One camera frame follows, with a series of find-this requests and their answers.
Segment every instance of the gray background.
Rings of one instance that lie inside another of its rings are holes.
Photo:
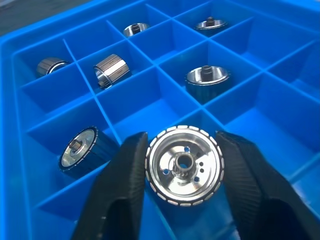
[[[0,36],[89,1],[15,0],[0,7]]]

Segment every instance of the mounting hole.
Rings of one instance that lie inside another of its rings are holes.
[[[188,155],[181,155],[177,159],[177,163],[182,169],[187,169],[192,166],[192,158]]]
[[[168,175],[170,171],[169,171],[169,169],[166,168],[166,169],[163,169],[162,172],[163,172],[164,175]]]

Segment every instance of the shiny metal part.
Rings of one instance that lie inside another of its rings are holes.
[[[205,21],[199,22],[195,29],[203,32],[205,35],[213,35],[218,32],[218,30],[223,30],[224,26],[227,25],[226,21],[216,20],[212,16],[208,17]]]
[[[224,162],[209,134],[193,126],[174,126],[158,134],[147,149],[145,174],[154,192],[170,204],[195,206],[221,185]]]
[[[134,23],[132,25],[127,26],[124,30],[123,30],[123,34],[126,37],[131,37],[135,34],[138,34],[146,29],[149,28],[149,25],[146,23]]]
[[[78,179],[111,160],[118,146],[96,127],[78,133],[66,146],[59,159],[59,168]]]
[[[129,77],[130,72],[126,62],[115,54],[111,54],[94,66],[94,71],[101,89],[107,89]]]
[[[65,66],[69,65],[69,62],[64,61],[58,57],[47,57],[43,59],[36,67],[36,72],[39,77],[53,73]]]
[[[230,74],[219,66],[198,67],[190,71],[186,76],[186,90],[199,103],[205,104],[229,87]]]

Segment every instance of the blue plastic tray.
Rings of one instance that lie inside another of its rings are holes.
[[[104,166],[74,181],[58,157],[88,126],[119,145],[178,124],[243,135],[319,217],[319,9],[311,0],[96,0],[2,37],[0,238],[69,239]],[[208,16],[228,28],[195,31]],[[151,27],[126,38],[122,30],[137,22]],[[93,65],[110,54],[133,75],[101,91]],[[46,57],[72,64],[36,78]],[[201,105],[184,79],[206,64],[230,71],[232,88]],[[237,238],[223,187],[191,208],[146,189],[141,239]]]

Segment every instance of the reflective metal surface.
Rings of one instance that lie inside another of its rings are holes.
[[[212,16],[208,17],[205,21],[199,22],[195,28],[198,30],[217,29],[227,25],[223,20],[215,20]]]
[[[157,195],[173,205],[194,206],[208,200],[224,174],[220,148],[209,134],[193,126],[174,126],[151,143],[145,174]]]
[[[80,132],[65,149],[61,158],[62,166],[69,167],[82,159],[93,144],[95,135],[92,129]]]
[[[146,29],[149,28],[149,25],[146,23],[135,23],[132,25],[127,26],[124,30],[123,30],[123,34],[126,37],[131,37],[135,34],[138,34]]]
[[[107,89],[116,82],[128,77],[130,72],[126,62],[115,54],[111,54],[94,66],[98,85],[101,89]]]
[[[39,77],[44,75],[53,73],[65,66],[67,66],[69,62],[64,61],[58,57],[47,57],[43,59],[36,67],[36,71]]]
[[[203,66],[190,71],[185,87],[198,102],[205,104],[231,86],[229,72],[219,66]]]

